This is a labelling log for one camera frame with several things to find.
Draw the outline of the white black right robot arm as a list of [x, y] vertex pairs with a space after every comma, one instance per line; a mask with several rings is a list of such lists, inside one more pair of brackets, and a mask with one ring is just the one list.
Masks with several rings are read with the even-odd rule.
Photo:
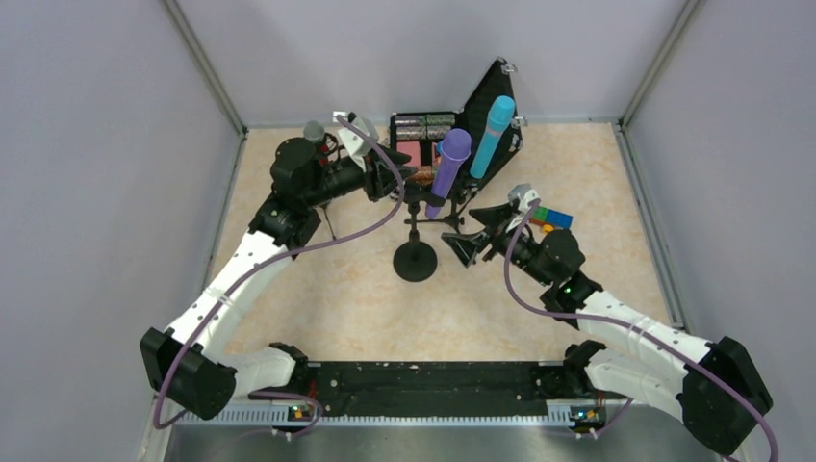
[[571, 230], [540, 241], [526, 234], [537, 206], [475, 209], [482, 230], [442, 239], [465, 267], [502, 257], [506, 288], [522, 308], [597, 337], [569, 357], [593, 388], [662, 411], [725, 459], [759, 427], [777, 461], [778, 439], [765, 418], [774, 402], [746, 347], [728, 336], [690, 335], [617, 299], [582, 271], [586, 257]]

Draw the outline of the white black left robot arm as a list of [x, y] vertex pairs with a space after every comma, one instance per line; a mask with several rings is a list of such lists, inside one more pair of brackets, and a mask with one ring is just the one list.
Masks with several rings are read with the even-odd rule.
[[198, 299], [164, 329], [149, 328], [140, 353], [156, 392], [154, 425], [172, 401], [210, 420], [234, 398], [288, 385], [297, 349], [271, 344], [254, 353], [227, 354], [226, 344], [255, 300], [301, 254], [323, 249], [311, 244], [321, 220], [318, 208], [362, 191], [376, 202], [404, 193], [414, 174], [410, 156], [377, 140], [344, 133], [346, 156], [324, 162], [317, 146], [302, 137], [282, 141], [270, 166], [271, 192], [249, 222], [233, 256]]

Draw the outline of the purple toy microphone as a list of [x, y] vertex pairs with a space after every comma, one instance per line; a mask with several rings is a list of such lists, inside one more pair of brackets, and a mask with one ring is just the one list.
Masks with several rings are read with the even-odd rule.
[[441, 161], [430, 189], [433, 200], [425, 208], [425, 216], [429, 219], [437, 217], [442, 208], [438, 199], [442, 202], [447, 200], [460, 167], [471, 156], [472, 137], [468, 131], [454, 128], [437, 143], [436, 150]]

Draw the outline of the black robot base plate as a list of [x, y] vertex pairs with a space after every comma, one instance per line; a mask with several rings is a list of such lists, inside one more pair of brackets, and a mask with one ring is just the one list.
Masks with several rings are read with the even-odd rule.
[[327, 361], [296, 367], [280, 390], [337, 418], [544, 416], [559, 399], [598, 405], [614, 396], [548, 361]]

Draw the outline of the black tripod microphone stand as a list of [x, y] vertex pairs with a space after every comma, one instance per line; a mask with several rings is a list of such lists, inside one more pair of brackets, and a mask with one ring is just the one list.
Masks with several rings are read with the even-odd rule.
[[446, 200], [446, 203], [450, 204], [449, 213], [441, 218], [419, 219], [422, 202], [438, 206], [443, 206], [445, 203], [431, 193], [430, 186], [409, 181], [406, 185], [405, 203], [410, 217], [404, 221], [410, 226], [407, 243], [418, 243], [421, 240], [418, 229], [420, 223], [442, 223], [455, 232], [459, 232], [465, 221], [464, 213], [478, 193], [479, 188], [475, 180], [457, 181]]

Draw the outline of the black tripod stand with pop filter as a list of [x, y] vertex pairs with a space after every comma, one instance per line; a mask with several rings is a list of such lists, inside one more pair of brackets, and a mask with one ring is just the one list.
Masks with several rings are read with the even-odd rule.
[[[340, 144], [339, 144], [337, 138], [336, 138], [336, 140], [337, 140], [337, 150], [333, 154], [336, 154], [337, 159], [340, 159], [340, 154], [339, 154]], [[317, 186], [317, 189], [318, 189], [319, 193], [321, 194], [321, 198], [316, 199], [316, 204], [322, 210], [323, 216], [326, 219], [326, 223], [327, 223], [329, 231], [330, 231], [331, 238], [332, 238], [333, 241], [335, 241], [337, 239], [337, 236], [336, 236], [336, 234], [334, 232], [333, 226], [332, 226], [331, 221], [329, 219], [329, 216], [327, 214], [327, 207], [331, 202], [331, 196], [328, 195], [326, 190], [325, 190], [325, 188], [327, 186], [327, 180], [329, 179], [329, 174], [331, 173], [330, 168], [329, 168], [329, 166], [331, 164], [331, 158], [329, 157], [330, 163], [325, 167], [322, 167], [319, 164], [317, 155], [316, 155], [316, 160], [317, 160], [318, 165], [319, 165], [319, 185]]]

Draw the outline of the cyan toy microphone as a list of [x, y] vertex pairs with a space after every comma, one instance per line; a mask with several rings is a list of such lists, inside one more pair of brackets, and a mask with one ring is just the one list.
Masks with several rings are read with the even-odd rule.
[[486, 174], [501, 137], [514, 119], [515, 111], [516, 102], [510, 96], [498, 96], [493, 102], [487, 113], [485, 130], [470, 167], [469, 174], [472, 178], [481, 179]]

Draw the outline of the red glitter microphone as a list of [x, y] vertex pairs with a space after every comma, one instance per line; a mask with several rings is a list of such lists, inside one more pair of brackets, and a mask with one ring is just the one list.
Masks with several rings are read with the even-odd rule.
[[336, 138], [325, 131], [324, 126], [316, 120], [309, 120], [303, 128], [303, 138], [315, 148], [319, 164], [322, 167], [330, 163], [329, 157], [337, 150]]

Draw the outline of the black round base microphone stand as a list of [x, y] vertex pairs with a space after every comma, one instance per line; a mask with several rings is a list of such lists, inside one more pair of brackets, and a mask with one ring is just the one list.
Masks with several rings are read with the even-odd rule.
[[430, 278], [438, 267], [438, 258], [433, 247], [421, 239], [418, 229], [418, 214], [421, 202], [425, 200], [425, 193], [419, 190], [410, 191], [406, 195], [408, 213], [407, 223], [410, 225], [408, 240], [400, 245], [394, 254], [393, 267], [395, 273], [403, 280], [419, 283]]

